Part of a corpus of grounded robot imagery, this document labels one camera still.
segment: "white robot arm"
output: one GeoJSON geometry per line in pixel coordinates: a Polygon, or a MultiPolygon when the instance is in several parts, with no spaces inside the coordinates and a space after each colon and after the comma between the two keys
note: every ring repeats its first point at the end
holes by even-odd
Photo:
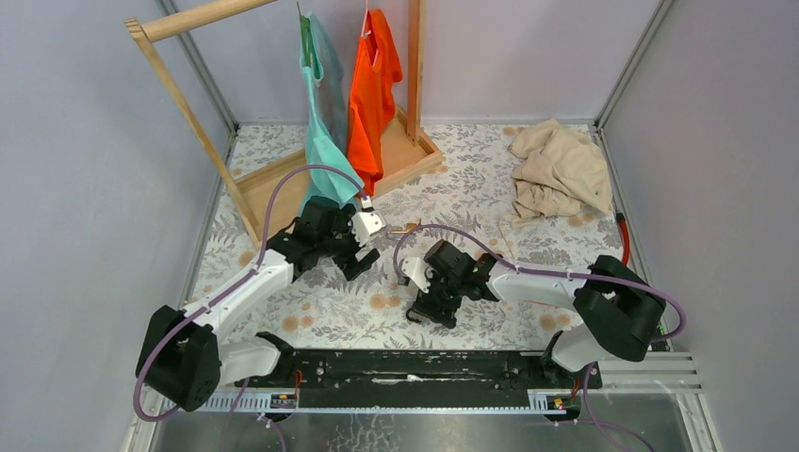
{"type": "Polygon", "coordinates": [[[163,306],[151,317],[139,354],[137,376],[156,345],[188,313],[204,312],[183,328],[158,354],[144,381],[187,411],[201,406],[220,385],[273,372],[280,350],[271,341],[251,337],[225,344],[233,328],[257,303],[289,287],[320,257],[333,257],[348,281],[366,271],[380,254],[358,254],[369,238],[385,227],[383,217],[362,201],[362,210],[343,208],[313,197],[300,217],[269,239],[268,248],[230,281],[176,311],[163,306]]]}
{"type": "MultiPolygon", "coordinates": [[[[525,268],[596,273],[644,283],[617,259],[599,256],[587,267],[547,267],[523,264],[525,268]]],[[[428,319],[454,328],[455,312],[463,297],[492,301],[535,300],[577,311],[584,323],[559,331],[549,343],[545,359],[568,372],[578,372],[588,363],[616,356],[627,361],[644,359],[657,332],[665,301],[621,284],[537,276],[497,265],[484,254],[475,261],[452,244],[440,240],[424,259],[413,257],[401,264],[406,283],[419,292],[406,316],[411,321],[428,319]]]]}

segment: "wooden clothes rack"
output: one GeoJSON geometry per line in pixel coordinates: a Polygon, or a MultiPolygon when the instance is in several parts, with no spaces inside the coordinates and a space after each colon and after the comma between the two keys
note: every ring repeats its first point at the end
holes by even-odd
{"type": "MultiPolygon", "coordinates": [[[[131,37],[153,67],[197,139],[203,144],[205,153],[221,175],[244,221],[247,233],[256,246],[263,239],[262,218],[266,214],[272,190],[283,176],[305,165],[305,151],[298,151],[234,179],[153,44],[274,1],[276,0],[216,0],[146,24],[140,24],[136,18],[125,21],[131,37]]],[[[408,1],[408,112],[406,114],[398,107],[394,120],[383,131],[381,144],[384,175],[375,185],[375,197],[402,186],[444,161],[441,151],[420,126],[425,4],[426,0],[408,1]]],[[[269,221],[271,234],[288,225],[297,215],[308,181],[308,173],[304,171],[281,188],[269,221]]]]}

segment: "gray wall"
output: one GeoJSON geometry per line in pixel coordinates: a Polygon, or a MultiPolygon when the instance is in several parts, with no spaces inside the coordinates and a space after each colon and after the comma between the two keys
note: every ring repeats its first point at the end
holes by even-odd
{"type": "Polygon", "coordinates": [[[607,127],[726,450],[794,450],[799,2],[680,1],[607,127]]]}
{"type": "MultiPolygon", "coordinates": [[[[149,316],[188,274],[215,173],[132,15],[158,10],[0,4],[0,450],[116,450],[149,316]]],[[[159,49],[224,146],[183,54],[159,49]]]]}
{"type": "MultiPolygon", "coordinates": [[[[206,0],[178,0],[181,8],[206,0]]],[[[599,113],[658,0],[428,0],[426,121],[585,119],[599,113]]],[[[301,0],[354,65],[363,0],[301,0]]],[[[408,3],[372,0],[407,61],[408,3]]],[[[239,121],[307,121],[297,6],[279,1],[193,33],[239,121]]],[[[349,91],[350,78],[344,82],[349,91]]],[[[403,81],[395,95],[405,103],[403,81]]]]}

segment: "beige cloth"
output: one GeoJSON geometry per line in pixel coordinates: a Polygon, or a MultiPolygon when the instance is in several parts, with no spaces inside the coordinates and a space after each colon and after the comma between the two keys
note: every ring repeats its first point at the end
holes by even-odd
{"type": "Polygon", "coordinates": [[[575,215],[584,204],[612,212],[608,164],[588,136],[549,120],[522,131],[510,150],[527,159],[513,173],[522,221],[575,215]]]}

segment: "orange shirt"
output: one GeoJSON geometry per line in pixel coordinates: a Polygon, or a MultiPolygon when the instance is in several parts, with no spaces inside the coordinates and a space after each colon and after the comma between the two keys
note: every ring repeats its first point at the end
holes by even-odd
{"type": "Polygon", "coordinates": [[[366,31],[371,33],[358,42],[352,76],[347,159],[371,196],[375,183],[383,178],[380,136],[394,118],[396,106],[391,87],[402,80],[402,67],[381,10],[368,13],[366,31]]]}

